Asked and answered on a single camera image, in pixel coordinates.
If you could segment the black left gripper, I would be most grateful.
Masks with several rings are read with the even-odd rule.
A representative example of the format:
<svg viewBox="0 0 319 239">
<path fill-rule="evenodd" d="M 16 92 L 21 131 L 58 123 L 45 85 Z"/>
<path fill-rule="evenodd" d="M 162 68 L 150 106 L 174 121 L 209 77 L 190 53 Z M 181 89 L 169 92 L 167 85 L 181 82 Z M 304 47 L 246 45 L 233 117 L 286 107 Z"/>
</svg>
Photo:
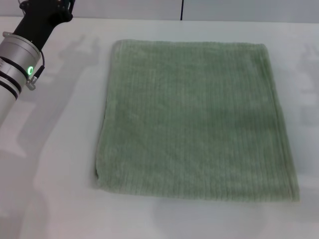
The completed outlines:
<svg viewBox="0 0 319 239">
<path fill-rule="evenodd" d="M 20 0 L 25 15 L 13 33 L 41 50 L 57 25 L 72 20 L 74 4 L 75 0 Z"/>
</svg>

